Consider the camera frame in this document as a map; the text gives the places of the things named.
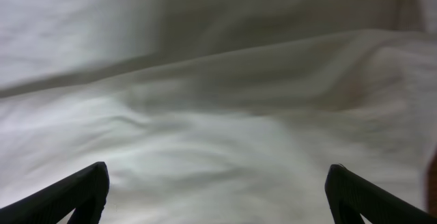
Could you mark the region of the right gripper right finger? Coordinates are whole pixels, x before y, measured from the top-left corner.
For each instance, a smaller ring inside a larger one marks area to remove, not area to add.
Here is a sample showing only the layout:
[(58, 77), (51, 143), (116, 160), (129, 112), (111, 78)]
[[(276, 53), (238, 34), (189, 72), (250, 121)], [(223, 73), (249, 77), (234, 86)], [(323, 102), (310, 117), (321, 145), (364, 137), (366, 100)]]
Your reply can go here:
[(335, 224), (436, 224), (436, 218), (363, 179), (331, 165), (324, 190)]

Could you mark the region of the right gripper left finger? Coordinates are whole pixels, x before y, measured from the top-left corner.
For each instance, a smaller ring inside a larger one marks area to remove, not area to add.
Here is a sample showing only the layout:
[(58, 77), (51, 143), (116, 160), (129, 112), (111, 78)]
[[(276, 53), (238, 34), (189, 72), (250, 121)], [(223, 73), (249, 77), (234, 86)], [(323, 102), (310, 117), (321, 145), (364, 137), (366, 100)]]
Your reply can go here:
[(98, 224), (109, 193), (104, 162), (72, 175), (1, 209), (1, 224)]

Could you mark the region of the white t-shirt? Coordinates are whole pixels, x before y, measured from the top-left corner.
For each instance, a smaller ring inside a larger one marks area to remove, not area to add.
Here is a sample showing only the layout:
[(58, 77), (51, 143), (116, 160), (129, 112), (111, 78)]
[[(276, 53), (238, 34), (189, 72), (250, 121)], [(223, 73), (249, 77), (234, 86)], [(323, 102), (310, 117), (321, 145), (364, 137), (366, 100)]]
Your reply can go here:
[(1, 0), (1, 205), (96, 161), (102, 223), (436, 213), (436, 0)]

